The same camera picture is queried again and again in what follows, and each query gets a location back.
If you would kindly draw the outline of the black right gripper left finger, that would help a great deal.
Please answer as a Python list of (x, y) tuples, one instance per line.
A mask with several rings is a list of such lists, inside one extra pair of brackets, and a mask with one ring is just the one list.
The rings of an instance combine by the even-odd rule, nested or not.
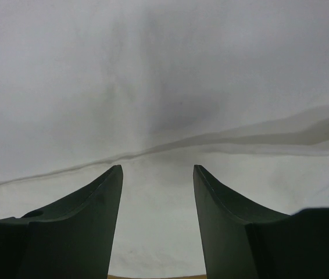
[(53, 203), (0, 219), (0, 278), (106, 278), (122, 186), (115, 165)]

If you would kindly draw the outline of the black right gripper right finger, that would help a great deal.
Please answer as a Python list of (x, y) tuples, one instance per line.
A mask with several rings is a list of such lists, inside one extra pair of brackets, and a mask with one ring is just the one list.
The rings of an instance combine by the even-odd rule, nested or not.
[(271, 210), (201, 165), (193, 181), (208, 278), (329, 278), (329, 208)]

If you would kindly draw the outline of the white t shirt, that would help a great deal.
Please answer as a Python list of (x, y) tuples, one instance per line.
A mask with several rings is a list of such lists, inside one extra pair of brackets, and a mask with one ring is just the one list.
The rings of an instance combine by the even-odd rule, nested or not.
[(329, 1), (0, 1), (0, 219), (114, 164), (114, 276), (205, 273), (196, 164), (329, 207)]

